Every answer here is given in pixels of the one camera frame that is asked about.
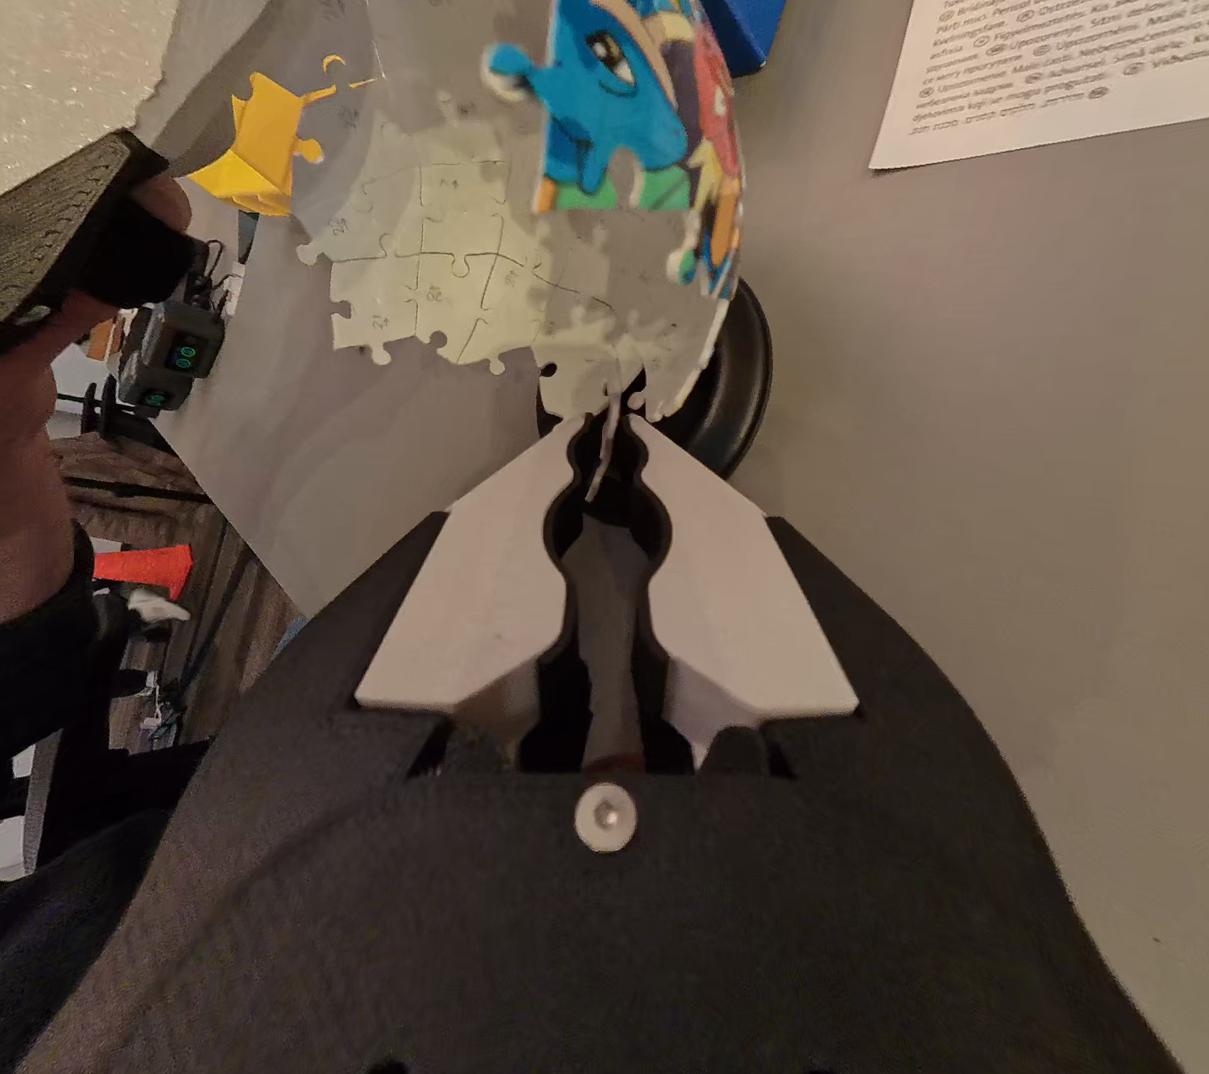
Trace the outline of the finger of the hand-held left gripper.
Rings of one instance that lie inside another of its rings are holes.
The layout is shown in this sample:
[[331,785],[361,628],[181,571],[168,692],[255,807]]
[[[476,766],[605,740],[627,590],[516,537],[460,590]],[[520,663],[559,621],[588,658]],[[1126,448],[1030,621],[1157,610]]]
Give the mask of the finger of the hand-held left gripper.
[[0,0],[0,189],[131,129],[176,0]]

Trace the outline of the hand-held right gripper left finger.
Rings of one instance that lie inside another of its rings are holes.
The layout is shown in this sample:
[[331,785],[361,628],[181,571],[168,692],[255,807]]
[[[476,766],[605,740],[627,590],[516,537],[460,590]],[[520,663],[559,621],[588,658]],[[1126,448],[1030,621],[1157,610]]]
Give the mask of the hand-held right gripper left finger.
[[565,418],[446,513],[357,685],[361,709],[430,713],[516,745],[522,764],[582,764],[592,727],[579,603],[558,531],[579,496]]

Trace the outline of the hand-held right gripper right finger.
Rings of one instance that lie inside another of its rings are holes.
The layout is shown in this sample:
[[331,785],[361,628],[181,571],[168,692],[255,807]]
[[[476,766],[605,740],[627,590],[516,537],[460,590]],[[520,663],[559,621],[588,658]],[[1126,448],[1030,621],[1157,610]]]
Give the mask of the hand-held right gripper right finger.
[[647,770],[699,770],[732,728],[853,717],[835,648],[764,509],[627,418],[631,534],[647,557],[631,678]]

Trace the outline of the white puzzle piece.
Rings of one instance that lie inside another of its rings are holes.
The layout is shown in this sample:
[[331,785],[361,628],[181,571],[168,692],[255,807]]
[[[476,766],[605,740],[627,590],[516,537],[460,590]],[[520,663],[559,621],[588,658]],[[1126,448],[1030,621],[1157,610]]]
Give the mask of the white puzzle piece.
[[596,503],[608,471],[611,471],[611,460],[613,460],[613,439],[616,439],[616,426],[620,426],[620,417],[622,417],[622,395],[611,391],[608,395],[608,405],[600,422],[600,447],[597,447],[597,466],[596,473],[585,489],[585,507]]

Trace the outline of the black ball stand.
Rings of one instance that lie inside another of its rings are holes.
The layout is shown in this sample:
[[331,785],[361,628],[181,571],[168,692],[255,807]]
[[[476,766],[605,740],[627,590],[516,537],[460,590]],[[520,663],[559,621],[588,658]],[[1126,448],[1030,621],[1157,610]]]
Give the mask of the black ball stand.
[[642,417],[683,451],[728,478],[745,460],[771,391],[771,331],[747,282],[713,296],[699,282],[620,281],[608,296],[551,300],[533,346],[539,417],[597,417],[622,395],[611,471],[632,471],[622,418]]

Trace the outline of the partly built puzzle ball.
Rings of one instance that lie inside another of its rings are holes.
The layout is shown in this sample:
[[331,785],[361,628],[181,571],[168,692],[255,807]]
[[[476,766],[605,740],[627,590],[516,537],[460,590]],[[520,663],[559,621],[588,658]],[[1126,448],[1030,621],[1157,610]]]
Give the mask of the partly built puzzle ball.
[[328,262],[336,349],[531,354],[547,414],[673,417],[737,288],[745,164],[700,0],[364,0],[378,78]]

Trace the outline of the white folded puzzle leaflet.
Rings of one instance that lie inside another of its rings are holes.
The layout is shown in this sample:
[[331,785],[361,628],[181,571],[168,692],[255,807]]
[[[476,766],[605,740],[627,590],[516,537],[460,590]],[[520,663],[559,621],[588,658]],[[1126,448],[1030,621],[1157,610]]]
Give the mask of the white folded puzzle leaflet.
[[914,0],[869,169],[1207,114],[1209,0]]

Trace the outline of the person's left hand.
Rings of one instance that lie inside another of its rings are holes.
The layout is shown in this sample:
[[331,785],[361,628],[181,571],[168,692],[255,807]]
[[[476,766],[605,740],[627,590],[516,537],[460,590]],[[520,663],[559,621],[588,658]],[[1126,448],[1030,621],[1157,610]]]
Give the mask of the person's left hand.
[[0,621],[12,622],[70,579],[76,537],[46,425],[54,358],[114,308],[70,290],[56,312],[0,361]]

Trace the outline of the black device with green lights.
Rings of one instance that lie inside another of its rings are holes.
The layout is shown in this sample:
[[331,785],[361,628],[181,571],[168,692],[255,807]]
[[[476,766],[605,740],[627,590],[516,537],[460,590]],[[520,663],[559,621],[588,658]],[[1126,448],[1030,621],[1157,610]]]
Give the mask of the black device with green lights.
[[137,310],[120,349],[116,403],[141,417],[173,414],[210,377],[226,322],[180,300]]

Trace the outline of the yellow plastic bin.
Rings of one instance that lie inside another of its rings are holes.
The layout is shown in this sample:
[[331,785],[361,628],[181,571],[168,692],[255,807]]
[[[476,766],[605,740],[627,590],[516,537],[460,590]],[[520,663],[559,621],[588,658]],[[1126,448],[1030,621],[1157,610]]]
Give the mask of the yellow plastic bin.
[[173,176],[255,217],[296,217],[315,232],[370,156],[381,92],[372,51],[260,57],[226,87],[217,119]]

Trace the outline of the orange cone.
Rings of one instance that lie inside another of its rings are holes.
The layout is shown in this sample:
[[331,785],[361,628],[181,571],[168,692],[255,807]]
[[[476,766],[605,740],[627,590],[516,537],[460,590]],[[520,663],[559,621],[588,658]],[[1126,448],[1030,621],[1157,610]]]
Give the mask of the orange cone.
[[164,549],[120,549],[101,553],[92,562],[95,583],[124,583],[141,587],[161,587],[167,598],[180,600],[190,583],[194,549],[190,543]]

